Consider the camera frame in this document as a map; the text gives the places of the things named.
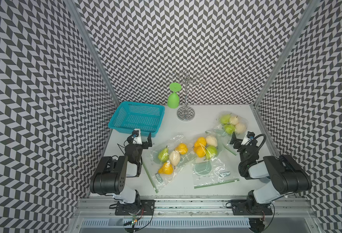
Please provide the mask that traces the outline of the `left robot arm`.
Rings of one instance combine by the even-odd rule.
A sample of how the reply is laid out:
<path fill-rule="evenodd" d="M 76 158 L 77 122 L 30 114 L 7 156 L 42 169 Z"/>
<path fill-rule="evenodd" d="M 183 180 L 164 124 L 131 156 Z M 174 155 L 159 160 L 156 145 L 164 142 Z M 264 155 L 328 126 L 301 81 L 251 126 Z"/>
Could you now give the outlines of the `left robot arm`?
<path fill-rule="evenodd" d="M 141 207 L 139 192 L 125 184 L 126 178 L 137 178 L 142 169 L 142 152 L 152 147 L 152 134 L 141 139 L 141 130 L 135 129 L 127 138 L 122 156 L 104 156 L 99 161 L 90 181 L 90 191 L 102 196 L 111 195 L 125 207 Z"/>

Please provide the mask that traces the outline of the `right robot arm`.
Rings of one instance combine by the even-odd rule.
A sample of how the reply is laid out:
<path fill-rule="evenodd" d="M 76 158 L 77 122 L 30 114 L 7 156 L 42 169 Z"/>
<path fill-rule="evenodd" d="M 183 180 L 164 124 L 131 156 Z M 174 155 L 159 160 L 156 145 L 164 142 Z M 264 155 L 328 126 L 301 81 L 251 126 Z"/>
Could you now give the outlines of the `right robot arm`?
<path fill-rule="evenodd" d="M 263 187 L 248 193 L 243 202 L 247 207 L 261 207 L 292 193 L 308 191 L 312 187 L 310 176 L 290 155 L 264 156 L 259 160 L 259 150 L 266 135 L 248 132 L 244 139 L 232 134 L 230 144 L 240 154 L 238 171 L 246 180 L 268 178 Z"/>

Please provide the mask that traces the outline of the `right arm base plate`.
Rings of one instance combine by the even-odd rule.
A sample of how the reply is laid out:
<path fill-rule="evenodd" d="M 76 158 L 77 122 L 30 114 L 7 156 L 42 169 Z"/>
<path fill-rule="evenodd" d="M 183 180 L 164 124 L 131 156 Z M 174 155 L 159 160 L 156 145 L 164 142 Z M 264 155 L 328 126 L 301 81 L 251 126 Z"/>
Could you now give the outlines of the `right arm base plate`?
<path fill-rule="evenodd" d="M 270 204 L 258 204 L 256 201 L 230 200 L 230 208 L 235 216 L 273 215 Z"/>

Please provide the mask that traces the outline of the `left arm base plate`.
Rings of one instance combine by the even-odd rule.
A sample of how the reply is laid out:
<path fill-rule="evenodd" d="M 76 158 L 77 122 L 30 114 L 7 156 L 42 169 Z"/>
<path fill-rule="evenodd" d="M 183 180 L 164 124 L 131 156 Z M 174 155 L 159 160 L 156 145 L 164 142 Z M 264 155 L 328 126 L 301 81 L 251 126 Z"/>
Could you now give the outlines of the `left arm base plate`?
<path fill-rule="evenodd" d="M 115 208 L 116 216 L 151 216 L 155 209 L 155 200 L 140 200 L 133 204 L 122 204 L 117 202 Z"/>

